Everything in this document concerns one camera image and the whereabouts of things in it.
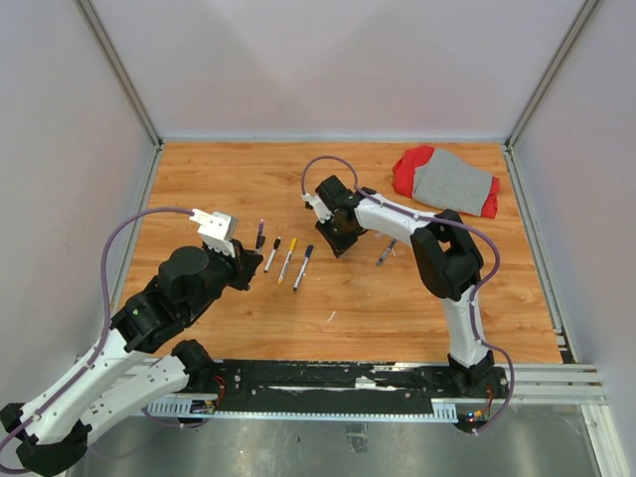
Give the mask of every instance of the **pen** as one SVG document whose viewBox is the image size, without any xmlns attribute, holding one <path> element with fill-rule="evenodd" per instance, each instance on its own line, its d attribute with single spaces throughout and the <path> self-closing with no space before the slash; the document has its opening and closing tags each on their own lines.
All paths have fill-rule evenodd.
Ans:
<svg viewBox="0 0 636 477">
<path fill-rule="evenodd" d="M 394 246 L 396 246 L 396 243 L 398 243 L 398 241 L 395 238 L 391 240 L 391 243 L 389 243 L 389 246 L 387 247 L 387 249 L 384 251 L 382 256 L 376 262 L 377 266 L 382 265 L 383 261 L 387 259 L 387 257 L 389 256 L 389 253 L 391 253 L 391 250 L 393 250 Z"/>
<path fill-rule="evenodd" d="M 265 269 L 263 270 L 265 273 L 269 271 L 271 267 L 271 263 L 274 261 L 274 256 L 276 255 L 276 251 L 278 250 L 278 246 L 280 245 L 280 237 L 277 237 L 274 241 L 274 248 L 271 250 L 269 254 L 269 258 L 267 259 L 267 263 L 265 264 Z"/>
<path fill-rule="evenodd" d="M 302 266 L 300 267 L 300 271 L 298 272 L 298 276 L 296 277 L 296 282 L 294 283 L 294 291 L 298 290 L 298 287 L 300 286 L 300 280 L 302 280 L 302 275 L 305 273 L 307 263 L 309 262 L 309 256 L 311 255 L 311 250 L 313 249 L 314 245 L 307 245 L 307 249 L 305 250 L 305 259 L 302 261 Z"/>
<path fill-rule="evenodd" d="M 265 228 L 265 219 L 261 219 L 258 223 L 258 234 L 256 235 L 256 247 L 254 251 L 256 253 L 260 253 L 262 249 L 262 245 L 265 243 L 265 236 L 262 234 L 263 229 Z"/>
<path fill-rule="evenodd" d="M 296 248 L 296 237 L 294 237 L 291 240 L 291 244 L 289 245 L 289 252 L 287 253 L 285 262 L 282 265 L 282 270 L 280 270 L 280 275 L 278 276 L 278 284 L 281 284 L 282 280 L 285 278 L 285 272 L 287 271 L 287 267 L 289 266 L 289 262 L 291 261 L 291 254 L 294 252 L 295 248 Z"/>
</svg>

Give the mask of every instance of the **wooden table surface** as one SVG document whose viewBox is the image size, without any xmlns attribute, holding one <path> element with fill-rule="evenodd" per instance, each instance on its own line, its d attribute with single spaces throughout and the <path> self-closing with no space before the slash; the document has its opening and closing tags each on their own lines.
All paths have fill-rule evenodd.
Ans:
<svg viewBox="0 0 636 477">
<path fill-rule="evenodd" d="M 235 238 L 253 248 L 258 221 L 265 219 L 269 255 L 282 244 L 270 273 L 262 266 L 250 291 L 226 289 L 199 321 L 167 343 L 197 339 L 217 358 L 273 360 L 444 362 L 448 334 L 439 300 L 424 288 L 412 251 L 398 243 L 395 256 L 376 260 L 391 240 L 369 232 L 337 259 L 314 229 L 316 217 L 300 198 L 300 174 L 308 160 L 339 155 L 358 170 L 360 185 L 391 200 L 431 210 L 399 196 L 392 167 L 406 143 L 171 143 L 167 144 L 148 207 L 180 206 L 219 211 L 238 219 Z M 487 339 L 520 363 L 558 363 L 560 355 L 524 227 L 497 144 L 438 144 L 501 180 L 497 219 L 464 216 L 498 245 L 501 271 L 481 292 Z M 337 174 L 349 187 L 350 173 L 322 161 L 308 174 L 308 190 Z M 292 237 L 298 238 L 287 276 L 276 283 Z M 486 260 L 492 253 L 480 240 Z M 315 245 L 300 289 L 292 292 L 307 244 Z M 141 290 L 177 247 L 200 244 L 196 224 L 185 216 L 148 217 L 139 235 L 123 299 Z"/>
</svg>

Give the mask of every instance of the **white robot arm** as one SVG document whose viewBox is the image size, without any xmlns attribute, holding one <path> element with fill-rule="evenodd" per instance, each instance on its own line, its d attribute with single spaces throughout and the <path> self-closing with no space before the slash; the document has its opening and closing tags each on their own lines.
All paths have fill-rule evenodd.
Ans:
<svg viewBox="0 0 636 477">
<path fill-rule="evenodd" d="M 144 373 L 115 385 L 133 366 L 190 327 L 230 286 L 249 290 L 262 256 L 233 239 L 237 221 L 221 213 L 192 211 L 204 244 L 183 246 L 161 265 L 146 288 L 130 297 L 97 343 L 44 393 L 0 410 L 7 432 L 20 425 L 16 451 L 28 470 L 55 476 L 73 466 L 115 424 L 149 402 L 180 390 L 198 391 L 211 381 L 212 359 L 196 341 L 183 341 Z M 72 380 L 84 369 L 77 379 Z M 51 396 L 63 393 L 39 413 Z"/>
<path fill-rule="evenodd" d="M 331 176 L 316 189 L 316 195 L 302 196 L 307 208 L 318 217 L 316 229 L 340 256 L 366 231 L 378 231 L 413 248 L 420 277 L 428 290 L 440 298 L 450 335 L 449 362 L 458 371 L 463 387 L 478 383 L 493 367 L 492 352 L 473 333 L 469 316 L 470 296 L 480 280 L 483 259 L 470 235 L 461 229 L 427 222 L 435 214 L 399 206 L 409 215 L 396 212 L 395 203 L 371 189 L 373 196 L 348 190 Z M 461 223 L 454 211 L 437 215 Z M 440 242 L 449 242 L 447 250 Z M 483 337 L 479 296 L 473 299 L 475 324 Z"/>
</svg>

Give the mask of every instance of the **gray cloth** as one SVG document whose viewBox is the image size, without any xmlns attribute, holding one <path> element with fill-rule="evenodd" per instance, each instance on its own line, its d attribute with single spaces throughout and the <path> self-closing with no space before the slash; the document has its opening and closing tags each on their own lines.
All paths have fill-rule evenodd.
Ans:
<svg viewBox="0 0 636 477">
<path fill-rule="evenodd" d="M 481 216 L 493 175 L 466 164 L 456 155 L 435 149 L 430 160 L 415 168 L 413 198 L 437 209 Z"/>
</svg>

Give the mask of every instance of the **gray panel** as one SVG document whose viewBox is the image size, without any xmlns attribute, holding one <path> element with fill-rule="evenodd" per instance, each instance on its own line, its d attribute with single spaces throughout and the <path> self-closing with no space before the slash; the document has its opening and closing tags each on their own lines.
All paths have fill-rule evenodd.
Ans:
<svg viewBox="0 0 636 477">
<path fill-rule="evenodd" d="M 93 0 L 165 138 L 503 138 L 582 0 Z"/>
<path fill-rule="evenodd" d="M 74 2 L 0 2 L 0 59 L 4 406 L 45 390 L 94 341 L 101 248 L 136 208 L 153 147 Z"/>
<path fill-rule="evenodd" d="M 482 437 L 450 424 L 214 420 L 199 431 L 159 428 L 141 417 L 97 444 L 69 477 L 445 476 L 597 477 L 578 407 L 517 406 Z"/>
<path fill-rule="evenodd" d="M 636 3 L 604 2 L 515 147 L 578 357 L 599 370 L 636 472 Z"/>
</svg>

